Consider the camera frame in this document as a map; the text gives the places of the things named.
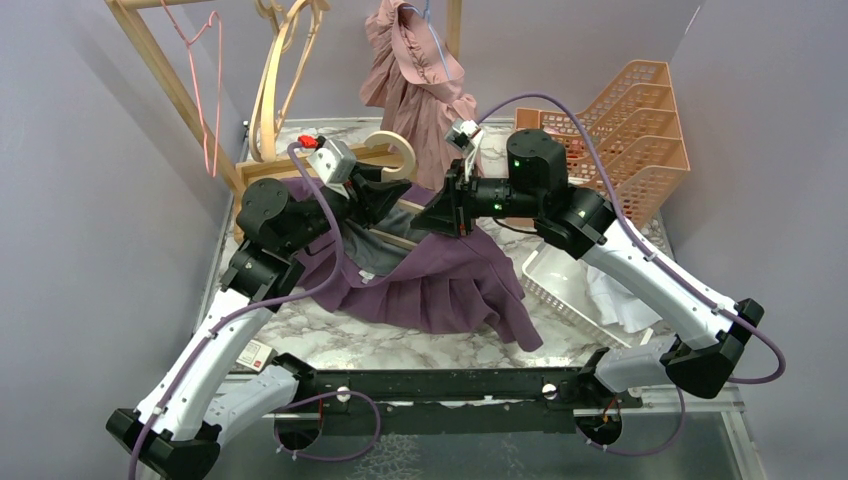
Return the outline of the purple garment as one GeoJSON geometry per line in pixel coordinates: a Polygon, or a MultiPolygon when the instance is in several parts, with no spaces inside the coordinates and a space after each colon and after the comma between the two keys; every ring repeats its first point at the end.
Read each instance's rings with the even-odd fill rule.
{"type": "Polygon", "coordinates": [[[411,219],[394,207],[376,228],[414,242],[412,250],[342,223],[341,273],[314,301],[371,323],[430,334],[469,333],[488,325],[503,342],[524,351],[542,346],[513,262],[485,231],[452,238],[414,230],[411,219]]]}

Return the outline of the pink pleated skirt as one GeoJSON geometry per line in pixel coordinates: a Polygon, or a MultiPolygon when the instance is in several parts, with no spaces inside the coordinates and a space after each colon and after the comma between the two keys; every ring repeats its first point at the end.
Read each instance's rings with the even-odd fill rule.
{"type": "Polygon", "coordinates": [[[477,118],[465,71],[407,2],[382,1],[366,18],[365,33],[373,60],[360,100],[383,110],[381,128],[404,137],[416,154],[416,182],[438,191],[459,155],[446,133],[457,119],[477,118]]]}

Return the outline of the blue wire hanger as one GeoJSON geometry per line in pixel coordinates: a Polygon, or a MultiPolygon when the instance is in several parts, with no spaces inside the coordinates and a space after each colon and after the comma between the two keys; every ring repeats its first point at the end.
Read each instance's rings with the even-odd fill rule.
{"type": "Polygon", "coordinates": [[[442,42],[440,35],[437,33],[437,31],[436,31],[436,29],[435,29],[435,27],[433,26],[433,23],[432,23],[432,7],[431,7],[431,1],[430,0],[425,1],[424,7],[419,12],[419,15],[424,19],[426,26],[427,26],[431,36],[433,37],[435,43],[436,43],[437,52],[438,52],[438,55],[439,55],[442,67],[445,71],[445,75],[446,75],[447,79],[452,80],[452,74],[450,72],[450,68],[449,68],[449,65],[448,65],[448,62],[447,62],[444,43],[442,42]]]}

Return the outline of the white garment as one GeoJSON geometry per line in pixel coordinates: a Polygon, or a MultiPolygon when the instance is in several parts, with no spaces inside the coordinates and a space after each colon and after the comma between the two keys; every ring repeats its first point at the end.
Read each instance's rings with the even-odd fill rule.
{"type": "Polygon", "coordinates": [[[601,325],[617,325],[626,333],[637,333],[661,320],[654,310],[601,270],[588,266],[586,282],[587,295],[601,315],[601,325]]]}

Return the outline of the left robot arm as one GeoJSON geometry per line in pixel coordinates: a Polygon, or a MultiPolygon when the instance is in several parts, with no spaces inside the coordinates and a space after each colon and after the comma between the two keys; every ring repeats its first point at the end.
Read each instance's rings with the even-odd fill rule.
{"type": "Polygon", "coordinates": [[[219,388],[283,304],[317,293],[316,287],[297,290],[304,271],[299,252],[328,236],[342,256],[342,224],[380,222],[411,182],[380,181],[373,167],[358,165],[338,184],[309,175],[300,183],[309,192],[304,199],[275,178],[247,188],[237,217],[244,239],[205,320],[159,384],[136,407],[109,417],[108,432],[129,453],[130,478],[145,466],[164,479],[202,479],[251,424],[275,409],[298,411],[313,401],[313,382],[281,364],[227,394],[219,388]]]}

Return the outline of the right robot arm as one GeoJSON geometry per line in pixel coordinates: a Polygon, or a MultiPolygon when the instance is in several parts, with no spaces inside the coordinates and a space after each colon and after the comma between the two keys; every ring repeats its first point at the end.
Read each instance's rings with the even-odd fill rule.
{"type": "Polygon", "coordinates": [[[461,238],[478,218],[530,218],[547,245],[612,277],[672,326],[671,338],[596,352],[576,383],[585,404],[600,407],[630,388],[666,384],[699,398],[716,397],[763,307],[700,283],[645,243],[608,198],[570,183],[566,149],[548,133],[528,129],[508,137],[505,178],[478,175],[473,157],[480,135],[471,121],[446,134],[461,156],[452,161],[442,189],[413,218],[413,228],[461,238]]]}

